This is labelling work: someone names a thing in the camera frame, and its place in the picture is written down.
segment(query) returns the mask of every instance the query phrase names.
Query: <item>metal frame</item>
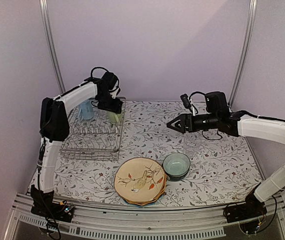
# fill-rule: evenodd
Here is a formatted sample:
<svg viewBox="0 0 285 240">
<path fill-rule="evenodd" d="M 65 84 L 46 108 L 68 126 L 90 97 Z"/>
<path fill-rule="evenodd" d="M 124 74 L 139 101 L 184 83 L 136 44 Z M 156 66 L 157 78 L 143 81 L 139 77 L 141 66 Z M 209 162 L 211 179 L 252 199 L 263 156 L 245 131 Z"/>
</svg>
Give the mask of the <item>metal frame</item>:
<svg viewBox="0 0 285 240">
<path fill-rule="evenodd" d="M 280 194 L 277 194 L 278 220 L 285 239 L 285 205 Z M 175 239 L 212 239 L 211 234 L 223 228 L 250 222 L 255 218 L 244 221 L 227 223 L 223 216 L 226 205 L 207 207 L 135 207 L 130 205 L 112 205 L 97 202 L 81 203 L 71 201 L 75 205 L 75 216 L 71 223 L 61 222 L 61 232 L 68 235 L 89 239 L 127 239 L 165 240 Z M 271 198 L 265 202 L 268 216 L 274 214 L 275 202 Z M 19 221 L 44 228 L 45 219 L 30 213 L 33 200 L 30 196 L 17 194 L 11 210 L 11 218 L 5 240 L 12 240 Z M 206 236 L 193 237 L 193 234 L 207 233 Z"/>
<path fill-rule="evenodd" d="M 39 3 L 40 3 L 40 10 L 41 10 L 44 32 L 45 32 L 45 36 L 46 36 L 46 40 L 47 40 L 49 53 L 50 53 L 52 65 L 54 68 L 57 84 L 58 84 L 60 93 L 64 93 L 64 92 L 66 92 L 66 89 L 65 89 L 64 81 L 62 78 L 62 74 L 61 74 L 61 70 L 59 67 L 58 58 L 57 58 L 57 54 L 56 54 L 52 28 L 51 28 L 50 19 L 49 19 L 49 11 L 48 11 L 47 0 L 39 0 Z M 242 74 L 244 71 L 245 61 L 247 58 L 247 52 L 249 49 L 250 41 L 252 38 L 252 32 L 253 32 L 253 28 L 254 28 L 256 6 L 257 6 L 257 0 L 250 0 L 242 51 L 241 51 L 240 60 L 239 60 L 239 64 L 238 64 L 237 71 L 236 71 L 235 80 L 233 82 L 232 90 L 231 90 L 229 101 L 228 101 L 228 104 L 231 107 L 233 106 L 233 104 L 235 102 L 237 91 L 239 88 L 239 84 L 241 82 Z"/>
<path fill-rule="evenodd" d="M 239 84 L 241 82 L 241 78 L 242 78 L 244 67 L 245 67 L 247 53 L 248 53 L 250 41 L 252 38 L 252 32 L 253 32 L 253 28 L 254 28 L 256 6 L 257 6 L 257 0 L 250 0 L 247 26 L 246 26 L 242 51 L 241 51 L 240 60 L 239 60 L 239 64 L 238 64 L 237 71 L 236 71 L 235 80 L 233 82 L 232 90 L 231 90 L 229 101 L 228 101 L 228 104 L 231 107 L 235 103 L 237 91 L 238 91 Z"/>
<path fill-rule="evenodd" d="M 57 58 L 57 54 L 56 54 L 51 23 L 49 20 L 47 0 L 39 0 L 39 3 L 40 3 L 40 11 L 41 11 L 41 16 L 42 16 L 44 33 L 45 33 L 48 48 L 49 48 L 51 62 L 53 65 L 53 69 L 54 69 L 54 73 L 56 76 L 59 91 L 61 94 L 63 94 L 66 92 L 66 89 L 65 89 L 64 81 L 62 78 L 61 70 L 59 68 L 58 58 Z"/>
</svg>

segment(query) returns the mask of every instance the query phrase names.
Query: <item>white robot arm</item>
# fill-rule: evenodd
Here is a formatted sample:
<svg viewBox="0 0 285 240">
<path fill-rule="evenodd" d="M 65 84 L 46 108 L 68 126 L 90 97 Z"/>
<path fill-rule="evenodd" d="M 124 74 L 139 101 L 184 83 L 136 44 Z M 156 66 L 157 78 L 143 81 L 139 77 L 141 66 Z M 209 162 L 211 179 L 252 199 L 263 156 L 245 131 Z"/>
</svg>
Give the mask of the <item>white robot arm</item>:
<svg viewBox="0 0 285 240">
<path fill-rule="evenodd" d="M 208 114 L 197 114 L 191 96 L 202 94 L 205 97 Z M 274 141 L 285 145 L 285 120 L 253 115 L 247 111 L 230 112 L 223 92 L 194 92 L 180 96 L 185 108 L 191 113 L 180 114 L 167 123 L 167 127 L 181 133 L 218 129 L 231 136 L 253 137 Z M 266 214 L 264 201 L 285 188 L 285 165 L 269 178 L 259 183 L 246 197 L 245 203 L 227 206 L 228 222 L 241 221 Z"/>
<path fill-rule="evenodd" d="M 102 78 L 94 78 L 95 69 L 104 69 Z M 69 112 L 87 99 L 95 98 L 102 110 L 121 113 L 123 102 L 116 97 L 120 92 L 119 79 L 103 67 L 92 69 L 90 77 L 73 89 L 54 98 L 42 101 L 40 115 L 41 147 L 37 161 L 37 184 L 31 186 L 33 214 L 56 220 L 71 222 L 73 207 L 65 202 L 53 203 L 54 172 L 60 147 L 68 137 Z"/>
</svg>

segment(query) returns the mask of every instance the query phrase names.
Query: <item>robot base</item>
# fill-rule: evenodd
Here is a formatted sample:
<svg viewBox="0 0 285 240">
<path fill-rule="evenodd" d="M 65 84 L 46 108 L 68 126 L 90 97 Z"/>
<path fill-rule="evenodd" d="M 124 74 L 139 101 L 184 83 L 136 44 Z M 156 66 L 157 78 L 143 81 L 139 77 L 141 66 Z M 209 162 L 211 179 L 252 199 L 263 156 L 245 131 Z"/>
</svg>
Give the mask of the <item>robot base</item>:
<svg viewBox="0 0 285 240">
<path fill-rule="evenodd" d="M 233 223 L 266 215 L 267 209 L 264 203 L 255 208 L 253 208 L 252 205 L 243 203 L 239 205 L 227 206 L 224 209 L 223 214 L 227 219 L 227 223 Z"/>
<path fill-rule="evenodd" d="M 74 216 L 74 206 L 65 202 L 62 204 L 54 203 L 54 191 L 44 193 L 32 185 L 30 195 L 33 199 L 32 214 L 49 219 L 54 217 L 57 221 L 71 223 Z"/>
</svg>

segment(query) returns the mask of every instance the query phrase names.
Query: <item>plate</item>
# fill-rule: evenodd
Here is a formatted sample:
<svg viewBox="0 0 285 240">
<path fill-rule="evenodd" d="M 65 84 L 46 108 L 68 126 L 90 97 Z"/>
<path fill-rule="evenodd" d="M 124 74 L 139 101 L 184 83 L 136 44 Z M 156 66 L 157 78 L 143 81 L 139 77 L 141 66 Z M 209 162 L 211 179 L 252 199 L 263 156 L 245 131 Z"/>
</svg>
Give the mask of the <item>plate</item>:
<svg viewBox="0 0 285 240">
<path fill-rule="evenodd" d="M 160 197 L 165 183 L 166 174 L 158 162 L 137 157 L 120 166 L 115 175 L 114 188 L 127 202 L 145 205 Z"/>
</svg>

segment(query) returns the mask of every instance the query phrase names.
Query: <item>dish rack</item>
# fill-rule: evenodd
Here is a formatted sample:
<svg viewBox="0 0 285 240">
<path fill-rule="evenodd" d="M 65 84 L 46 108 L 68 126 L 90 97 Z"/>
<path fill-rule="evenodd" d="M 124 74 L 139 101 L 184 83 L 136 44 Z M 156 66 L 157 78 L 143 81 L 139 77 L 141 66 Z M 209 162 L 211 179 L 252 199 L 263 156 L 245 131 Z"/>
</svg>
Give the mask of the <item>dish rack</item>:
<svg viewBox="0 0 285 240">
<path fill-rule="evenodd" d="M 78 107 L 68 115 L 70 133 L 62 143 L 60 155 L 72 160 L 117 161 L 121 148 L 126 98 L 122 100 L 122 118 L 111 123 L 107 112 L 93 107 L 94 117 L 80 120 Z"/>
</svg>

